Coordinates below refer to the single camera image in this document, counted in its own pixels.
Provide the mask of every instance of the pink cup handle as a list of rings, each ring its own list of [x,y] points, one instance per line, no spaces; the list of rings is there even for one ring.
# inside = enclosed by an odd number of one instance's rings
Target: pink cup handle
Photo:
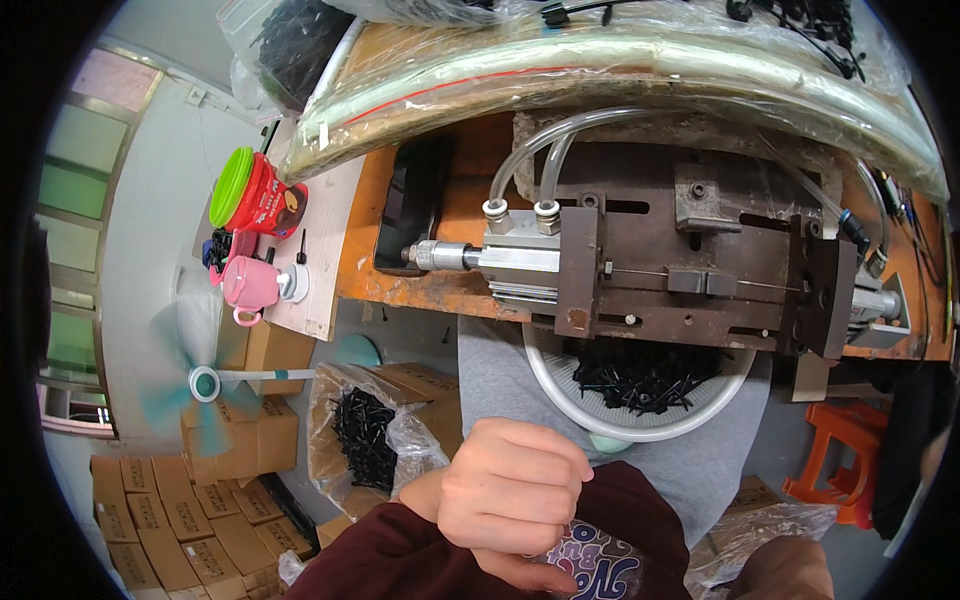
[[[260,316],[260,313],[257,312],[258,310],[260,309],[249,308],[247,306],[237,306],[236,308],[233,309],[233,320],[236,321],[237,324],[240,324],[244,327],[253,327],[254,325],[260,323],[260,319],[262,318]],[[253,318],[250,319],[249,321],[244,321],[240,319],[240,313],[242,312],[253,313]]]

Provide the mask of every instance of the mesh basket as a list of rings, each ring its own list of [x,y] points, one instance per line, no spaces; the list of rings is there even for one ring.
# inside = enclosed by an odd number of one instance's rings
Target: mesh basket
[[[720,374],[686,395],[693,404],[688,410],[671,406],[662,415],[637,415],[628,408],[607,408],[599,392],[580,391],[580,384],[573,380],[580,361],[563,353],[563,337],[523,324],[523,342],[540,386],[564,414],[587,431],[624,442],[667,440],[704,424],[740,389],[756,354],[728,348],[732,359],[724,358]]]

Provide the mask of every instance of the green lid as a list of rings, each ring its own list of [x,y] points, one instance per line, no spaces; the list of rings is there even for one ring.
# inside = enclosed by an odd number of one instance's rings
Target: green lid
[[[243,192],[250,180],[253,170],[253,148],[244,146],[237,148],[230,155],[224,170],[213,190],[213,200],[210,201],[210,224],[221,228],[227,224],[233,211],[240,204]]]

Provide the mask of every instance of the wrist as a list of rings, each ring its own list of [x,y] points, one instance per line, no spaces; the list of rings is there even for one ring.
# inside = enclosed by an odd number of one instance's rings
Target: wrist
[[[440,483],[448,468],[435,468],[414,479],[404,486],[391,502],[398,502],[420,518],[436,523],[437,512],[440,510]]]

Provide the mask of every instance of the person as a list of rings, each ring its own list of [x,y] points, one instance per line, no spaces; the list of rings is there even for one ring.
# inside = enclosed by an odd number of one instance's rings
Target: person
[[[613,456],[542,391],[516,324],[461,317],[459,367],[465,439],[450,465],[347,528],[285,597],[690,598],[688,549],[739,487],[769,354],[707,423]],[[766,543],[728,597],[832,598],[823,549]]]

